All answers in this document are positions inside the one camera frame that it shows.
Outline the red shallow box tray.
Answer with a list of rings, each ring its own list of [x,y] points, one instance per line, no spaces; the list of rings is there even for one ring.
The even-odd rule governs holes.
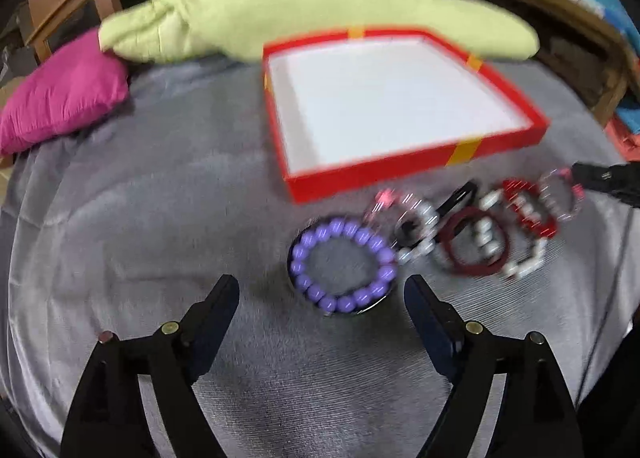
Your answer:
[[[350,28],[270,44],[262,73],[297,203],[533,146],[549,127],[489,63],[422,30]]]

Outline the magenta pillow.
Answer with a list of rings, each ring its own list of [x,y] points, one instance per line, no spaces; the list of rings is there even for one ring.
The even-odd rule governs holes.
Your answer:
[[[127,67],[101,49],[99,30],[67,43],[17,85],[1,111],[1,154],[83,129],[129,96]]]

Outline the silver metal bangle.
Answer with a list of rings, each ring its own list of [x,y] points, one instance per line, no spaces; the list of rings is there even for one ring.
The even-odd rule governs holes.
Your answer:
[[[380,304],[399,270],[390,241],[354,215],[310,221],[288,248],[291,287],[323,315],[355,316]]]

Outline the light green folded blanket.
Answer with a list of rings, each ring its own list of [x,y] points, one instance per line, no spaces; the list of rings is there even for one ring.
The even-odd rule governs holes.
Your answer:
[[[146,0],[103,20],[99,44],[134,62],[214,52],[253,62],[267,44],[349,28],[425,28],[480,58],[539,49],[531,25],[482,0]]]

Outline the wooden shelf table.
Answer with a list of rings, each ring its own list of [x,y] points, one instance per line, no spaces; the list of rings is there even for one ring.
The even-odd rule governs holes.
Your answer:
[[[639,59],[613,25],[570,0],[486,0],[536,31],[535,59],[549,68],[605,126],[627,92],[639,92]]]

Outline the grey bed cover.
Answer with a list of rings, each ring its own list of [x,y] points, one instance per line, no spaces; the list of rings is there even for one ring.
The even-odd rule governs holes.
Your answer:
[[[537,179],[622,161],[577,96],[537,62],[495,62],[547,115],[538,146],[382,184],[434,202],[471,178]],[[373,189],[297,205],[280,176],[262,68],[224,57],[156,66],[93,129],[23,153],[1,209],[1,387],[43,457],[102,330],[153,333],[221,274],[240,306],[194,386],[229,457],[415,457],[448,396],[394,291],[326,317],[292,293],[291,239],[311,218],[359,214]],[[639,306],[639,211],[590,195],[522,281],[407,268],[496,334],[541,331],[574,400],[597,382]]]

